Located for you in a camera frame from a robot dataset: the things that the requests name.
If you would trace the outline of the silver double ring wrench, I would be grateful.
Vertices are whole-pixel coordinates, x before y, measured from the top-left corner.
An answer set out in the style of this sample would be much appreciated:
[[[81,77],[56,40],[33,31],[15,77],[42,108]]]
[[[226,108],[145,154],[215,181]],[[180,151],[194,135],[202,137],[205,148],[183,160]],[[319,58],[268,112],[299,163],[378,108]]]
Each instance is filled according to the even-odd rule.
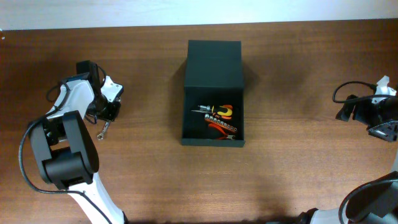
[[[109,129],[111,122],[110,121],[106,121],[101,132],[97,135],[97,140],[101,141],[104,139],[105,134],[107,132],[107,130]]]

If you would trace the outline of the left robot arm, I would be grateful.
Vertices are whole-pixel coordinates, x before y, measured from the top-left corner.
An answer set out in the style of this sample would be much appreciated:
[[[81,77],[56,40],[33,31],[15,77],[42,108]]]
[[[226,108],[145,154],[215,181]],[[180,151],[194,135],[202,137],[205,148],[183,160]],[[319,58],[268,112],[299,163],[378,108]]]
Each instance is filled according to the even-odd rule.
[[[85,125],[85,121],[104,121],[97,136],[102,140],[119,114],[124,87],[90,60],[78,62],[76,75],[56,87],[59,94],[50,111],[31,122],[23,135],[30,141],[41,178],[56,190],[40,189],[29,180],[20,146],[18,160],[24,180],[36,192],[71,196],[92,223],[127,223],[100,179],[99,155]]]

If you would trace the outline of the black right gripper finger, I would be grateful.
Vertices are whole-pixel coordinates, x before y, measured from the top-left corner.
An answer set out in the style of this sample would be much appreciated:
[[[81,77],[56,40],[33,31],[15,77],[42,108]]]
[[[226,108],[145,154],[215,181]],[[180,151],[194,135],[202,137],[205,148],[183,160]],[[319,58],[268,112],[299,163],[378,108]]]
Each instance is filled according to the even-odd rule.
[[[371,136],[387,142],[397,141],[397,121],[388,121],[368,129]]]
[[[336,114],[335,119],[340,121],[349,121],[354,111],[356,103],[344,103],[342,109]]]

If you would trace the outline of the red handled small pliers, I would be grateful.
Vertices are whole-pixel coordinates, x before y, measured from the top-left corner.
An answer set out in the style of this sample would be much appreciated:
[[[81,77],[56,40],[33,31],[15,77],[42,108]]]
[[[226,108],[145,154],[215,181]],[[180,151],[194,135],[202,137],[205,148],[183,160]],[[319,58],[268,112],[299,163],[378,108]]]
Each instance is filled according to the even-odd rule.
[[[222,134],[222,137],[219,137],[218,140],[235,140],[235,135],[227,133],[220,125],[210,123],[208,125],[209,128],[213,128]]]

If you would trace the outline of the orange black needle nose pliers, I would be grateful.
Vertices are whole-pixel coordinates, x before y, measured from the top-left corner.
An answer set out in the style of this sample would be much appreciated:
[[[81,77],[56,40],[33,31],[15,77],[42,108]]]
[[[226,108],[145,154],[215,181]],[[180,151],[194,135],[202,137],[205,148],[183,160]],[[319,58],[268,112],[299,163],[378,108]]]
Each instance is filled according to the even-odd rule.
[[[221,105],[221,106],[199,105],[197,110],[192,110],[192,111],[197,112],[197,113],[206,113],[206,114],[212,115],[212,117],[217,118],[217,119],[229,120],[229,119],[232,119],[233,106],[232,105]]]

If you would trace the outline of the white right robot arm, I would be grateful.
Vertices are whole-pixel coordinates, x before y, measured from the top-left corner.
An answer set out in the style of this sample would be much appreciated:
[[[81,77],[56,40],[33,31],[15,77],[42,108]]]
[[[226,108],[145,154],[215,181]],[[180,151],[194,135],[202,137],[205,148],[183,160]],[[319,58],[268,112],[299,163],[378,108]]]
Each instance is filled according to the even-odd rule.
[[[364,123],[370,136],[387,142],[397,142],[397,97],[380,101],[360,100],[350,95],[336,119],[350,118]],[[390,172],[351,191],[333,210],[313,208],[301,213],[296,223],[397,223],[397,159]]]

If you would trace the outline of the orange socket bit rail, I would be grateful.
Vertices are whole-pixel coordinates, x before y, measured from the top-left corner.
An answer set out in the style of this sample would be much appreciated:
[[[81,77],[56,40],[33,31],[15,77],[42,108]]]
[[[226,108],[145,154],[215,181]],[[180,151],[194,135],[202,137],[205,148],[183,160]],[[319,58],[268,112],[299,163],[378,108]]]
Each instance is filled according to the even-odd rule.
[[[212,127],[218,128],[218,129],[222,129],[223,131],[227,131],[230,133],[238,132],[237,127],[232,126],[231,124],[226,123],[223,120],[220,120],[210,114],[205,114],[204,120],[209,124],[209,126],[212,126]]]

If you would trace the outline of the yellow black stubby screwdriver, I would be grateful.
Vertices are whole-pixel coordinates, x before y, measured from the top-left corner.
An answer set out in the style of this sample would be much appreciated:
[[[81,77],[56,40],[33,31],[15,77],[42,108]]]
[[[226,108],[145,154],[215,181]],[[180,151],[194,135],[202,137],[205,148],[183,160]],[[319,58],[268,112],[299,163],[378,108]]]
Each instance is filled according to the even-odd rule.
[[[207,113],[216,113],[221,116],[232,116],[233,114],[233,107],[231,105],[221,105],[221,106],[199,105],[198,108],[201,111],[205,111]]]

